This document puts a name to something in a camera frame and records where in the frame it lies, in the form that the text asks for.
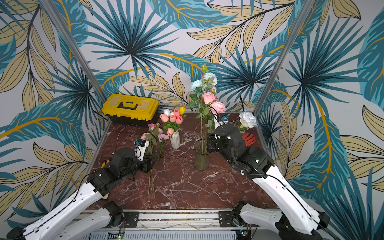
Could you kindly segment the light pink peony bunch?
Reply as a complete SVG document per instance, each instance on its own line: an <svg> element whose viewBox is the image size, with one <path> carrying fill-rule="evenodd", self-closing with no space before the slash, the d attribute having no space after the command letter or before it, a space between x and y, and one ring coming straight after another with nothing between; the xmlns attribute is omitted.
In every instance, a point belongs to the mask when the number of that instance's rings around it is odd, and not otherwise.
<svg viewBox="0 0 384 240"><path fill-rule="evenodd" d="M146 155L148 155L151 159L151 164L154 164L156 161L153 157L154 151L157 153L158 147L157 144L159 142L158 136L163 133L163 130L159 126L153 127L152 125L149 126L149 132L144 133L141 136L142 140L146 140L149 142L149 146L146 150ZM148 194L154 194L155 193L155 177L152 170L149 170L149 184L148 184Z"/></svg>

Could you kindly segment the magenta rose stem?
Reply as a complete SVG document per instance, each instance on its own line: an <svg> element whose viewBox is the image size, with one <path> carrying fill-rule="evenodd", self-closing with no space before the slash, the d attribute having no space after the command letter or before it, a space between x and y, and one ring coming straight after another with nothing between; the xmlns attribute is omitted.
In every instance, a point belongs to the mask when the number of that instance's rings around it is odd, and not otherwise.
<svg viewBox="0 0 384 240"><path fill-rule="evenodd" d="M146 135L147 140L150 142L148 147L148 155L155 155L158 145L158 136L160 134L159 132L159 123L156 124L149 124L149 134ZM151 193L153 189L153 173L152 170L149 172L149 185L148 185L148 194Z"/></svg>

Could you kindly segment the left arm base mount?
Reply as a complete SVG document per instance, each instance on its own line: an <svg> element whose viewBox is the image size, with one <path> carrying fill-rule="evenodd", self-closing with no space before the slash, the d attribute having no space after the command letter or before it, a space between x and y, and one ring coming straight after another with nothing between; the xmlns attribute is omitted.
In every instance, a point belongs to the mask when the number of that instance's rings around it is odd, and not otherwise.
<svg viewBox="0 0 384 240"><path fill-rule="evenodd" d="M112 217L111 221L103 228L107 229L135 229L139 220L139 212L127 212L124 211L118 214L116 217Z"/></svg>

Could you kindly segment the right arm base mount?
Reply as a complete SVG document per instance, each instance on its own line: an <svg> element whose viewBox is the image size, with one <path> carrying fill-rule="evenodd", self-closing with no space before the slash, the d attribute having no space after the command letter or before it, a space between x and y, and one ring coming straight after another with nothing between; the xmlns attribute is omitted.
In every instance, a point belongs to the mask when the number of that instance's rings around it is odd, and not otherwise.
<svg viewBox="0 0 384 240"><path fill-rule="evenodd" d="M219 211L219 224L221 228L242 228L247 225L240 215L233 211Z"/></svg>

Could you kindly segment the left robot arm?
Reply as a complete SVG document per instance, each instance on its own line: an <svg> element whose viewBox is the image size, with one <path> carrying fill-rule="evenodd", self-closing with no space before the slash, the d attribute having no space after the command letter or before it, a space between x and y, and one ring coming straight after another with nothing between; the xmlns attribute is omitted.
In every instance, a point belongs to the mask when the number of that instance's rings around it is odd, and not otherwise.
<svg viewBox="0 0 384 240"><path fill-rule="evenodd" d="M83 210L100 200L123 179L137 171L147 172L151 161L145 158L146 147L122 148L103 168L87 175L87 180L68 199L47 215L25 228L16 227L7 234L8 240L52 240L60 230Z"/></svg>

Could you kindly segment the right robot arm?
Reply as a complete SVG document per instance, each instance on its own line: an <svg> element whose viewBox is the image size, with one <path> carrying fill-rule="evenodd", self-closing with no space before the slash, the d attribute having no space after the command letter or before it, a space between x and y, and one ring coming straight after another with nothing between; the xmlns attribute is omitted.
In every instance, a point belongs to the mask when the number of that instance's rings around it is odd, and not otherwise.
<svg viewBox="0 0 384 240"><path fill-rule="evenodd" d="M232 225L256 225L282 240L321 240L330 217L312 208L283 177L272 158L260 147L251 146L249 134L241 134L229 123L218 123L208 135L209 152L218 152L233 169L261 187L278 206L276 210L239 202L232 210Z"/></svg>

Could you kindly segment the pink carnation flower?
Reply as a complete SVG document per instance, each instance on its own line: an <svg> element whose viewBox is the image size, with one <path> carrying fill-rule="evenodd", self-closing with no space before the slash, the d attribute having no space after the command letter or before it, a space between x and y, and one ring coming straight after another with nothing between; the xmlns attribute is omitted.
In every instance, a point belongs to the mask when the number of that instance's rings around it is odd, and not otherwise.
<svg viewBox="0 0 384 240"><path fill-rule="evenodd" d="M160 134L158 136L159 140L159 148L158 148L158 160L160 160L164 155L164 147L166 145L166 141L169 139L169 136L167 134Z"/></svg>

